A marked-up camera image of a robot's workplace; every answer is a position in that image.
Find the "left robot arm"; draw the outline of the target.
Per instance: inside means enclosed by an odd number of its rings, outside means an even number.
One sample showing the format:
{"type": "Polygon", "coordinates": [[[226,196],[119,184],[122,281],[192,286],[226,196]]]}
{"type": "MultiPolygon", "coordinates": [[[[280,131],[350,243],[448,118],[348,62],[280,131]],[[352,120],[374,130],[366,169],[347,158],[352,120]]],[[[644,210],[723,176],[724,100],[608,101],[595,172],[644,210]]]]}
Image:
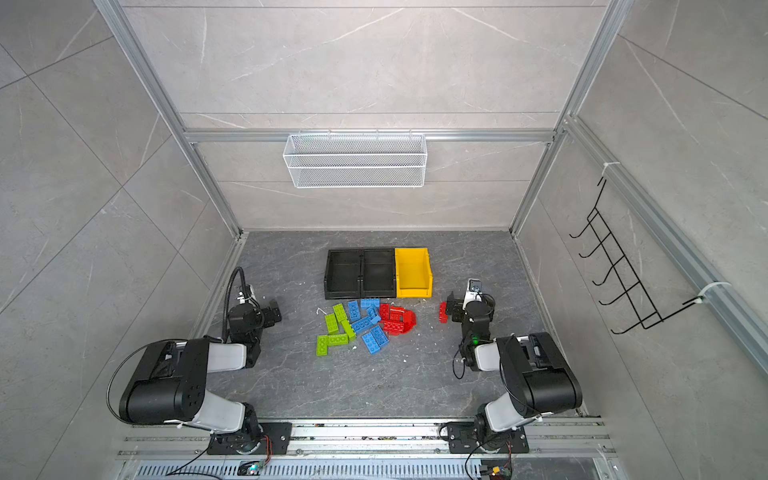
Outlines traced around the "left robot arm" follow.
{"type": "Polygon", "coordinates": [[[118,418],[131,425],[176,425],[210,434],[209,455],[287,452],[291,424],[259,422],[246,402],[207,389],[210,374],[250,369],[263,330],[282,320],[278,303],[244,301],[226,312],[228,341],[161,340],[147,345],[119,401],[118,418]]]}

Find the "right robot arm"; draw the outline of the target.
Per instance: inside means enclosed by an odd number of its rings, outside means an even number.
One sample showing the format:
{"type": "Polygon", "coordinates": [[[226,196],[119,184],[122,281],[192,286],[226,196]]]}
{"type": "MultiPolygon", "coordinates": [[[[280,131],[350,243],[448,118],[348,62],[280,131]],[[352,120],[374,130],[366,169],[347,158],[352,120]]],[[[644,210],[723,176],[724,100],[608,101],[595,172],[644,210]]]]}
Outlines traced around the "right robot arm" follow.
{"type": "Polygon", "coordinates": [[[491,335],[495,306],[491,295],[468,291],[462,300],[450,294],[440,307],[441,322],[461,325],[454,377],[461,379],[468,370],[497,373],[503,386],[500,396],[481,405],[472,421],[452,421],[439,428],[453,454],[504,447],[527,453],[525,426],[575,410],[583,401],[581,386],[549,333],[491,335]]]}

